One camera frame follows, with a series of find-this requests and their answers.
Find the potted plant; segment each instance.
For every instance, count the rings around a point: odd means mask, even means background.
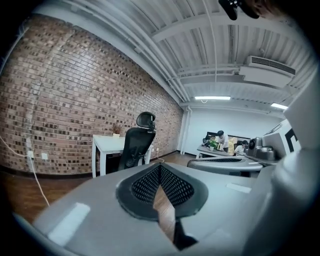
[[[218,142],[216,142],[215,140],[210,140],[210,150],[211,151],[214,151],[214,150],[217,150],[218,148]]]
[[[117,124],[116,122],[113,123],[112,125],[112,132],[113,132],[113,137],[119,138],[120,137],[120,133],[122,131],[122,127]]]

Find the baseboard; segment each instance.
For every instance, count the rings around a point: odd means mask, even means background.
[[[192,156],[192,157],[196,157],[197,155],[196,154],[190,154],[190,153],[187,153],[187,152],[184,152],[185,155],[188,155],[188,156]]]
[[[20,177],[33,178],[33,179],[35,178],[34,173],[31,171],[14,170],[2,165],[0,165],[0,172],[16,175]],[[92,178],[92,172],[75,173],[75,174],[48,174],[48,173],[36,172],[36,177],[38,179],[47,179],[47,180],[82,179],[82,178]]]
[[[176,153],[176,152],[180,152],[180,150],[175,150],[175,151],[172,151],[172,152],[170,152],[170,153],[162,154],[162,155],[159,155],[158,157],[151,158],[151,159],[150,159],[150,162],[153,161],[153,160],[156,160],[156,159],[158,159],[158,158],[166,157],[166,156],[171,155],[171,154]]]

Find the desk leg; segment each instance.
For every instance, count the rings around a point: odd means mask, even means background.
[[[100,152],[100,176],[106,175],[107,154]]]
[[[91,170],[92,170],[92,177],[96,177],[96,150],[97,146],[95,143],[95,139],[92,139],[92,156],[91,156]]]
[[[151,148],[147,150],[144,156],[144,162],[146,165],[150,163],[150,158],[151,158]]]

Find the white cable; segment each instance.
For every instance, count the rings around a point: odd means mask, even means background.
[[[36,181],[36,183],[37,183],[38,186],[39,186],[39,189],[40,189],[40,191],[41,191],[41,194],[42,194],[42,196],[43,196],[46,204],[47,204],[48,206],[50,206],[50,204],[49,204],[49,202],[48,202],[48,200],[47,200],[44,192],[42,191],[42,188],[41,188],[41,186],[40,186],[40,183],[39,183],[39,181],[38,181],[38,178],[37,178],[37,175],[36,175],[36,171],[35,171],[35,168],[34,168],[34,164],[33,164],[33,161],[32,161],[32,157],[29,156],[29,155],[23,155],[23,154],[18,154],[18,153],[16,153],[11,147],[8,146],[8,144],[4,141],[4,139],[3,139],[1,136],[0,136],[0,139],[1,139],[2,142],[7,146],[7,148],[10,149],[14,154],[16,154],[16,155],[19,156],[19,157],[29,158],[29,159],[30,159],[31,167],[32,167],[32,171],[33,171],[33,175],[34,175],[34,177],[35,177],[35,181]]]
[[[218,64],[217,64],[217,49],[216,49],[216,38],[215,38],[215,32],[214,32],[214,27],[212,25],[212,21],[211,21],[211,17],[206,5],[206,0],[202,0],[203,4],[204,4],[204,8],[206,11],[206,14],[208,15],[209,18],[209,22],[210,22],[210,27],[211,27],[211,32],[212,32],[212,37],[213,37],[213,47],[214,47],[214,62],[215,62],[215,71],[214,71],[214,86],[216,86],[217,84],[217,68],[218,68]]]
[[[159,154],[159,151],[157,151],[157,152],[156,152],[156,158],[158,158],[158,159],[162,160],[162,162],[161,162],[161,163],[163,163],[165,160],[164,160],[164,159],[162,159],[162,158],[160,158],[160,157],[158,157],[158,154]]]

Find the brick wall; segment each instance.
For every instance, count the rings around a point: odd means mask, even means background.
[[[34,151],[37,172],[91,172],[92,136],[111,136],[115,122],[124,136],[142,111],[156,115],[159,155],[177,149],[182,109],[130,58],[55,18],[34,15],[25,27],[0,77],[0,135],[17,153]],[[0,164],[31,170],[3,143]]]

